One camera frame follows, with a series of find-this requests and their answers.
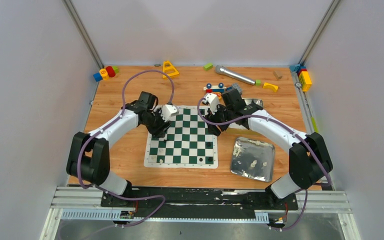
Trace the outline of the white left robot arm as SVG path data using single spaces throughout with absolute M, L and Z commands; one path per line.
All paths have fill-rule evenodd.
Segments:
M 114 194 L 120 206 L 133 201 L 131 183 L 116 175 L 110 167 L 110 149 L 125 134 L 140 125 L 154 138 L 164 138 L 171 126 L 171 117 L 179 114 L 172 103 L 158 105 L 158 97 L 141 92 L 137 100 L 127 103 L 108 122 L 89 133 L 77 132 L 72 139 L 66 173 L 81 183 L 90 184 Z

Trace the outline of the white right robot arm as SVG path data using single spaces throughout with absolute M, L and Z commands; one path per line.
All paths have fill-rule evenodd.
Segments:
M 288 172 L 265 189 L 265 201 L 270 208 L 278 209 L 289 195 L 320 185 L 322 178 L 326 178 L 326 186 L 332 184 L 333 163 L 319 133 L 305 133 L 286 125 L 261 105 L 247 103 L 234 88 L 221 96 L 206 93 L 198 101 L 201 104 L 209 107 L 206 115 L 198 115 L 211 134 L 219 136 L 231 124 L 237 124 L 261 134 L 288 154 Z

